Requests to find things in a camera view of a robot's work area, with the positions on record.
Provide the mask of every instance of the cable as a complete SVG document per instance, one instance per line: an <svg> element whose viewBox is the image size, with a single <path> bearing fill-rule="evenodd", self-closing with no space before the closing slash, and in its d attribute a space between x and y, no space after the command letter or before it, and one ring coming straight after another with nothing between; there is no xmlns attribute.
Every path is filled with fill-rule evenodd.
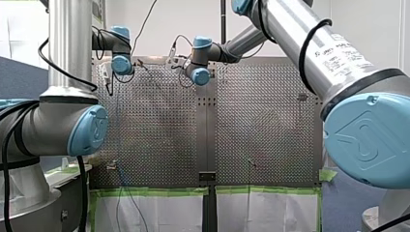
<svg viewBox="0 0 410 232"><path fill-rule="evenodd" d="M62 73L63 75L65 75L65 76L68 77L68 78L71 78L71 79L73 79L73 80L75 80L75 81L78 81L78 82L80 82L80 83L83 83L83 84L85 84L85 85L88 85L88 86L90 86L90 87L93 87L93 89L91 89L92 92L96 91L96 90L99 88L97 85L93 84L92 82L88 82L88 81L86 81L86 80L83 80L83 79L80 79L80 78L78 78L78 77L75 77L75 76L69 74L68 72L65 72L65 71L62 70L60 67L58 67L57 65L55 65L52 61L48 60L48 59L43 55L43 48L44 48L47 44L48 44L48 38L40 45L38 51L39 51L40 57L41 57L46 63L48 63L49 66L51 66L54 70L56 70L56 71Z"/></svg>
<svg viewBox="0 0 410 232"><path fill-rule="evenodd" d="M392 220L392 221L390 221L390 222L387 222L386 224L384 224L384 225L378 227L377 229L372 230L371 232L382 232L382 231L385 231L385 230L390 229L390 228L392 228L393 226L398 225L398 224L400 224L400 223L402 223L402 222L404 222L404 221L406 221L406 220L409 220L409 219L410 219L410 214L405 215L405 216L401 216L401 217L396 218L396 219L394 219L394 220Z"/></svg>
<svg viewBox="0 0 410 232"><path fill-rule="evenodd" d="M121 89L121 85L118 85L118 89L117 89L117 92L118 92L118 94L117 94L117 103L116 103L116 106L115 106L115 115L116 115L116 123L117 123L116 127L120 127L120 125L119 125L119 122L120 122L120 108L119 108L119 105L120 105L120 104L119 104L119 102L120 102L120 96L119 96L119 94L120 94L120 89ZM121 135L120 135L120 136L118 136L118 139L117 139L117 157L118 157L118 158L120 157L120 149L121 149L121 148L122 148L122 146L121 146ZM129 195L130 195L130 197L131 197L131 199L132 199L133 205L135 206L136 210L137 210L137 211L139 212L139 214L141 215L142 221L144 222L145 231L146 231L146 232L149 232L149 231L148 231L147 221L145 220L145 217L144 217L144 215L142 214L141 210L139 209L138 205L137 205L136 202L134 201L134 199L133 199L133 197L132 197L132 194L131 194L131 192L130 192L130 189L127 187L127 183L126 183L126 181L124 180L125 178L124 178L122 169L119 167L118 170L119 170L119 177L120 177L121 184L122 184L122 185L126 188L126 190L128 191L128 193L129 193ZM119 207L120 207L120 201L121 201L121 193L122 193L122 190L123 190L123 188L120 188L120 193L118 194L118 201L117 201L117 207L116 207L116 213L115 213L115 217L116 217L116 220L117 220L118 230L119 230L120 232L121 232L121 227L120 227L120 220L119 220Z"/></svg>
<svg viewBox="0 0 410 232"><path fill-rule="evenodd" d="M307 33L307 38L305 39L304 44L302 45L301 53L299 55L299 73L300 73L301 79L304 82L307 89L314 95L316 95L316 93L314 93L313 89L308 83L308 79L305 73L305 61L306 61L306 56L307 56L307 51L308 51L308 45L310 41L313 39L314 34L316 33L317 30L327 25L332 26L332 21L328 18L321 20L315 27L313 27Z"/></svg>
<svg viewBox="0 0 410 232"><path fill-rule="evenodd" d="M183 87L183 88L190 88L190 87L192 87L195 83L193 83L193 81L189 78L189 77L187 77L187 79L189 79L190 80L190 85L184 85L183 83L182 83L182 80L181 80L181 74L183 73L183 71L185 70L184 69L184 66L187 64L187 61L190 59L190 56L191 56L191 54L188 56L188 58L187 58L187 60L185 60L185 62L184 62L184 64L182 65L182 69L180 70L180 72L178 73L178 81L179 81L179 84Z"/></svg>
<svg viewBox="0 0 410 232"><path fill-rule="evenodd" d="M141 30L139 30L138 35L135 37L135 40L133 41L133 48L132 48L132 52L131 52L131 56L133 56L133 52L135 51L135 47L136 47L136 41L139 39L139 37L142 35L142 31L144 30L145 24L148 21L148 18L151 15L152 10L154 9L155 4L157 3L158 0L154 0L153 4L151 5L150 11L148 12L147 16L144 19L144 22L142 23L141 26Z"/></svg>
<svg viewBox="0 0 410 232"><path fill-rule="evenodd" d="M178 36L175 38L175 41L174 41L174 44L172 45L172 47L176 47L177 42L178 42L178 39L180 39L180 38L184 38L184 39L187 41L187 43L190 44L190 46L193 46L193 44L190 42L190 40L189 40L186 36L184 36L184 35L178 35Z"/></svg>
<svg viewBox="0 0 410 232"><path fill-rule="evenodd" d="M263 32L263 35L265 35L266 39L268 39L270 42L277 44L277 41L272 38L269 33L266 31L265 28L265 23L263 22L263 17L262 17L262 0L257 1L257 10L258 10L258 16L259 16L259 24L260 24L260 29Z"/></svg>
<svg viewBox="0 0 410 232"><path fill-rule="evenodd" d="M77 157L79 167L79 177L81 179L81 219L78 226L78 232L86 232L87 214L88 214L88 192L87 192L87 173L85 172L84 160L82 156Z"/></svg>
<svg viewBox="0 0 410 232"><path fill-rule="evenodd" d="M8 163L8 148L10 138L12 134L15 132L15 128L20 124L21 120L35 107L39 105L38 101L27 101L21 104L14 105L10 107L6 111L2 111L0 114L0 121L3 120L8 115L17 112L20 109L24 109L24 111L18 116L18 118L14 121L12 126L9 128L6 136L3 139L2 144L2 162L3 162L3 173L4 173L4 224L6 227L7 232L13 232L12 225L10 223L10 173L9 173L9 163Z"/></svg>
<svg viewBox="0 0 410 232"><path fill-rule="evenodd" d="M251 55L249 55L249 56L243 56L242 59L248 59L248 58L253 57L254 55L256 55L256 54L262 49L262 47L263 47L264 44L265 44L265 42L262 43L262 44L259 46L259 48L257 48L257 50L256 50L255 52L253 52L253 54L251 54Z"/></svg>
<svg viewBox="0 0 410 232"><path fill-rule="evenodd" d="M120 193L118 194L118 200L117 200L117 207L115 209L115 219L117 220L117 227L118 231L121 232L121 226L120 226L120 217L119 217L119 209L120 209L120 201L121 201L121 192L123 192L123 188L120 187Z"/></svg>
<svg viewBox="0 0 410 232"><path fill-rule="evenodd" d="M127 83L130 83L130 82L133 80L133 78L135 77L135 71L133 71L132 76L131 76L130 79L128 79L128 80L120 80L120 78L118 78L118 76L117 76L117 74L116 74L115 72L112 72L112 76L114 76L115 79L116 79L118 82L120 82L120 83L122 83L122 84L127 84Z"/></svg>
<svg viewBox="0 0 410 232"><path fill-rule="evenodd" d="M102 50L101 57L99 57L99 52L96 50L96 57L97 60L102 60L103 56L105 55L105 37L103 36L103 33L99 28L97 28L96 26L93 26L93 28L97 30L97 45L99 46L100 50Z"/></svg>

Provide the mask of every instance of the blue joint cap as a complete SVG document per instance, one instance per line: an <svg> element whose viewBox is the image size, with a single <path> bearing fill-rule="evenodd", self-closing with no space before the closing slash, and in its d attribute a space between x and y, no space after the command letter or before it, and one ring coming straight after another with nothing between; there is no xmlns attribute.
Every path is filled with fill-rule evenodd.
<svg viewBox="0 0 410 232"><path fill-rule="evenodd" d="M340 102L325 121L325 146L340 169L383 189L410 188L410 98L366 93Z"/></svg>
<svg viewBox="0 0 410 232"><path fill-rule="evenodd" d="M4 109L7 107L10 107L12 105L21 103L21 102L26 102L26 101L30 101L27 99L9 99L9 100L0 100L0 109Z"/></svg>
<svg viewBox="0 0 410 232"><path fill-rule="evenodd" d="M232 0L232 11L237 15L246 15L252 0Z"/></svg>
<svg viewBox="0 0 410 232"><path fill-rule="evenodd" d="M103 145L108 128L108 114L101 105L90 106L78 119L67 145L71 157L87 156Z"/></svg>
<svg viewBox="0 0 410 232"><path fill-rule="evenodd" d="M201 49L207 48L212 45L212 40L207 37L197 36L193 39L193 48L194 49Z"/></svg>
<svg viewBox="0 0 410 232"><path fill-rule="evenodd" d="M124 37L130 39L130 30L127 27L123 26L112 26L111 31Z"/></svg>
<svg viewBox="0 0 410 232"><path fill-rule="evenodd" d="M114 55L111 62L111 69L119 75L132 74L133 65L130 55Z"/></svg>
<svg viewBox="0 0 410 232"><path fill-rule="evenodd" d="M198 68L192 71L190 74L190 79L196 85L206 85L209 82L211 74L205 68Z"/></svg>

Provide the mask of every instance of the label sticker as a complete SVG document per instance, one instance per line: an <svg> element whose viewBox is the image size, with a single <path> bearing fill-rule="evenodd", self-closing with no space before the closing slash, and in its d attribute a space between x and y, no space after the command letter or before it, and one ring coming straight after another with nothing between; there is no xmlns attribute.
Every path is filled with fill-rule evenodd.
<svg viewBox="0 0 410 232"><path fill-rule="evenodd" d="M365 68L373 66L341 35L332 37L335 40L332 45L325 45L314 53L329 75L344 80L352 72L363 73Z"/></svg>

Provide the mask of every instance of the pegboard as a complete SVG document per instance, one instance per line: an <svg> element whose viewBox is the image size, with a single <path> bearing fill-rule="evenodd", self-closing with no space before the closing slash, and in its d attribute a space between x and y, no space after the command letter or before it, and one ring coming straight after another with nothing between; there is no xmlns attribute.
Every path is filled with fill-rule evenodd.
<svg viewBox="0 0 410 232"><path fill-rule="evenodd" d="M94 77L109 128L97 156L100 165L91 172L91 187L198 186L195 87L181 87L178 74L164 65L146 65L147 70L135 69L129 83L114 80L110 97L98 67L97 62Z"/></svg>
<svg viewBox="0 0 410 232"><path fill-rule="evenodd" d="M91 172L93 189L197 187L199 171L216 171L217 185L318 183L321 105L287 58L212 66L215 78L190 88L161 58L136 69L130 83L114 81L113 97L97 74L103 62L93 77L110 123Z"/></svg>
<svg viewBox="0 0 410 232"><path fill-rule="evenodd" d="M220 66L217 83L217 185L317 185L320 103L293 64L253 58Z"/></svg>

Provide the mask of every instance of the white wall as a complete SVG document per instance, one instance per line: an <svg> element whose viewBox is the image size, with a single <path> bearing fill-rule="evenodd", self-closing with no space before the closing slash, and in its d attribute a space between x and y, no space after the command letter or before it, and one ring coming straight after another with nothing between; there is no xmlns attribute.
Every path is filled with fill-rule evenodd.
<svg viewBox="0 0 410 232"><path fill-rule="evenodd" d="M126 25L132 38L139 32L153 0L106 0L106 25ZM330 0L315 0L313 8L320 16L330 16ZM249 19L234 14L230 0L226 0L227 39L232 39L250 25ZM186 35L191 40L197 35L220 42L220 0L159 0L144 32L138 40L136 55L168 55L175 37ZM178 43L178 53L189 54L185 42ZM264 45L259 56L284 56L271 43Z"/></svg>
<svg viewBox="0 0 410 232"><path fill-rule="evenodd" d="M405 73L410 75L410 3L408 0L401 0L401 55L400 67Z"/></svg>
<svg viewBox="0 0 410 232"><path fill-rule="evenodd" d="M0 56L47 68L37 52L47 36L48 14L42 3L0 1Z"/></svg>
<svg viewBox="0 0 410 232"><path fill-rule="evenodd" d="M379 68L403 68L400 57L404 1L332 0L334 30Z"/></svg>

